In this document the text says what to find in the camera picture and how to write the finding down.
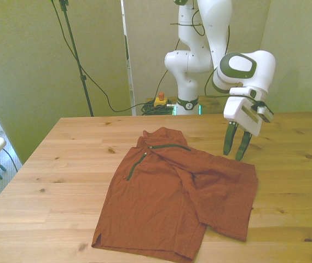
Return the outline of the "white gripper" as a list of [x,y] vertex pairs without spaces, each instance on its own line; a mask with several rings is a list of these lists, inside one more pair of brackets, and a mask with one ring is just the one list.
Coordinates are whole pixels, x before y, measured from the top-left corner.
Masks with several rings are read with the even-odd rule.
[[240,161],[253,136],[258,136],[262,126],[262,119],[251,106],[253,103],[247,99],[237,96],[228,98],[224,107],[224,117],[229,121],[226,135],[224,138],[223,154],[229,155],[236,130],[239,127],[245,131],[241,140],[241,144],[236,153],[235,159]]

